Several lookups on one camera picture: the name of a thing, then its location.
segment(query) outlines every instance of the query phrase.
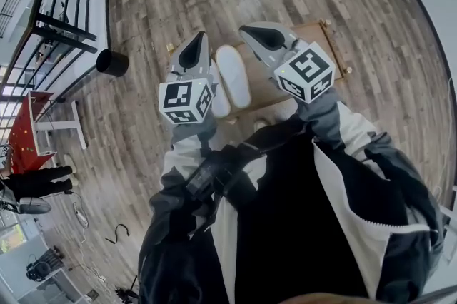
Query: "white shoe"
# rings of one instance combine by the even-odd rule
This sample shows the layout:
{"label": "white shoe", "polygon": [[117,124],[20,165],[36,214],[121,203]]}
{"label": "white shoe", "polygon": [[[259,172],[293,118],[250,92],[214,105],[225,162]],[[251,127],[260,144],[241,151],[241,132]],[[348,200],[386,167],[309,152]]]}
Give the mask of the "white shoe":
{"label": "white shoe", "polygon": [[73,158],[69,154],[64,154],[64,162],[65,166],[71,167],[72,174],[75,174],[77,172]]}
{"label": "white shoe", "polygon": [[213,98],[211,110],[213,111],[213,115],[215,117],[225,118],[230,114],[231,106],[230,101],[227,98],[226,90],[224,89],[224,86],[222,84],[219,68],[217,67],[214,61],[211,62],[209,73],[213,76],[213,82],[217,83],[216,95]]}
{"label": "white shoe", "polygon": [[240,53],[232,46],[223,45],[217,49],[216,63],[233,104],[237,108],[251,105],[248,75]]}
{"label": "white shoe", "polygon": [[264,118],[260,118],[259,120],[256,120],[254,122],[254,133],[257,130],[265,128],[266,126],[269,126],[269,125],[270,125],[270,123],[267,120],[265,120]]}
{"label": "white shoe", "polygon": [[70,175],[69,179],[73,187],[79,186],[79,180],[74,175]]}

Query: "black trash can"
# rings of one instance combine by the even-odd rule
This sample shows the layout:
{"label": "black trash can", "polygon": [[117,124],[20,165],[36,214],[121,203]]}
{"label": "black trash can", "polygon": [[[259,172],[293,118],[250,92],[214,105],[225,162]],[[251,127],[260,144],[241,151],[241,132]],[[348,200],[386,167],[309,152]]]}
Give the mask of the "black trash can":
{"label": "black trash can", "polygon": [[97,71],[112,76],[123,76],[129,69],[129,58],[109,49],[100,52],[96,63]]}

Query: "desk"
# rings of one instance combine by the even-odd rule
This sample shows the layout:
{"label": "desk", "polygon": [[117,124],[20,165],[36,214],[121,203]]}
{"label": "desk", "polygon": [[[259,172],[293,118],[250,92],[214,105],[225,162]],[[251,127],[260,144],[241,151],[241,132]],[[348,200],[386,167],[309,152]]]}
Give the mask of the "desk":
{"label": "desk", "polygon": [[8,142],[14,151],[12,157],[14,173],[38,170],[56,154],[50,148],[40,149],[36,138],[37,131],[76,129],[81,147],[87,148],[75,101],[71,103],[73,121],[37,121],[51,96],[52,93],[49,92],[30,91],[21,104],[8,138]]}

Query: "wooden board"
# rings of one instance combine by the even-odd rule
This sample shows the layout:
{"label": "wooden board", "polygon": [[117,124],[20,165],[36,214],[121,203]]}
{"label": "wooden board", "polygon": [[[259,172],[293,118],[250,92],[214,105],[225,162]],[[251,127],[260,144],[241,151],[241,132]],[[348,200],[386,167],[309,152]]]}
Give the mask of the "wooden board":
{"label": "wooden board", "polygon": [[[322,22],[316,22],[313,24],[295,26],[292,29],[299,37],[307,42],[312,43],[315,41],[318,43],[330,56],[331,60],[336,65],[335,80],[337,81],[343,78],[342,69],[344,67],[339,61],[334,47],[329,42],[324,26],[325,25]],[[263,62],[259,61],[256,56],[254,56],[253,51],[245,43],[241,43],[235,46],[235,48],[241,54],[241,58],[243,58],[246,65],[246,73],[248,74],[252,103],[248,108],[244,109],[236,108],[231,103],[231,112],[227,118],[233,118],[242,113],[259,110],[260,108],[271,106],[292,98],[289,93],[277,89],[276,86],[269,81],[271,75],[268,67],[266,67]]]}

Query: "person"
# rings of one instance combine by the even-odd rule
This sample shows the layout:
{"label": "person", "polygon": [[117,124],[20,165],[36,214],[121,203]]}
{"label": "person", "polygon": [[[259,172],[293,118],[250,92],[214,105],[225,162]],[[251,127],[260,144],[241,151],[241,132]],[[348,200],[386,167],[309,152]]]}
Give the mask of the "person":
{"label": "person", "polygon": [[[11,157],[13,148],[8,145],[6,152],[5,165],[0,169],[2,182],[13,191],[17,201],[21,198],[43,198],[55,193],[70,191],[78,185],[78,180],[72,175],[76,173],[76,166],[69,155],[64,155],[66,166],[55,168],[42,168],[36,171],[26,171],[24,173],[11,172]],[[69,176],[66,180],[53,182],[57,178]]]}
{"label": "person", "polygon": [[214,118],[174,128],[139,254],[140,303],[277,304],[312,293],[407,303],[421,294],[443,226],[418,171],[333,88],[297,102],[289,120],[238,147],[263,152],[235,159],[237,179],[255,190],[236,208],[217,193],[193,195]]}

